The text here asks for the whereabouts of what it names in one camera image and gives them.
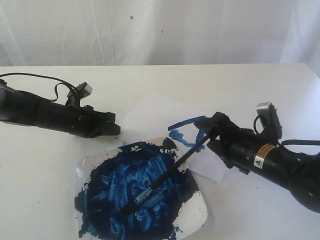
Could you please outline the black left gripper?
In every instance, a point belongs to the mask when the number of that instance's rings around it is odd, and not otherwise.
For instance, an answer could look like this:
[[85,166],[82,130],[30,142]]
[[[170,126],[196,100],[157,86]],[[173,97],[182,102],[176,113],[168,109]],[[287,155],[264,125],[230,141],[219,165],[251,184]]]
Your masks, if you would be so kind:
[[91,106],[65,106],[64,132],[82,138],[96,138],[100,136],[118,136],[121,127],[117,125],[116,114],[100,112]]

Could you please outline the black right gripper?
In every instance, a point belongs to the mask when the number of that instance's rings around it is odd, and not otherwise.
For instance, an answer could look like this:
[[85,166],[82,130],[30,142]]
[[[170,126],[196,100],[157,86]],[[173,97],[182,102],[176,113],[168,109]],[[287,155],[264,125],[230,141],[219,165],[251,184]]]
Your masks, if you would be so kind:
[[209,137],[207,147],[227,168],[236,167],[246,175],[253,172],[267,180],[283,179],[283,157],[277,146],[277,129],[272,124],[255,134],[252,129],[236,126],[226,114],[217,111],[212,117],[197,120],[194,126]]

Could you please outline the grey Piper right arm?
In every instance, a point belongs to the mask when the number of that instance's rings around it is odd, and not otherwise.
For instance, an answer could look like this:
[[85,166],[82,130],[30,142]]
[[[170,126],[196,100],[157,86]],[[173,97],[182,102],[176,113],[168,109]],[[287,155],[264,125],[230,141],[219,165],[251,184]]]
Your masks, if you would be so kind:
[[208,148],[227,168],[250,172],[288,190],[305,208],[320,211],[320,155],[296,153],[279,143],[281,126],[274,120],[261,133],[234,124],[222,112],[194,123],[208,137]]

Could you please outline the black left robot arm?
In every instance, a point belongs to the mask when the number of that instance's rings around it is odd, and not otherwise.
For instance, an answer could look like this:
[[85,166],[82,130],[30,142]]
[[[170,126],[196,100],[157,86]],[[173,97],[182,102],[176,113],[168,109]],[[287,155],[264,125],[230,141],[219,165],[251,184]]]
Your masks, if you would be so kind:
[[0,81],[0,121],[20,126],[69,133],[82,138],[117,136],[121,127],[116,114],[95,111],[90,105],[77,106],[80,101],[72,93],[65,105],[36,94],[15,90]]

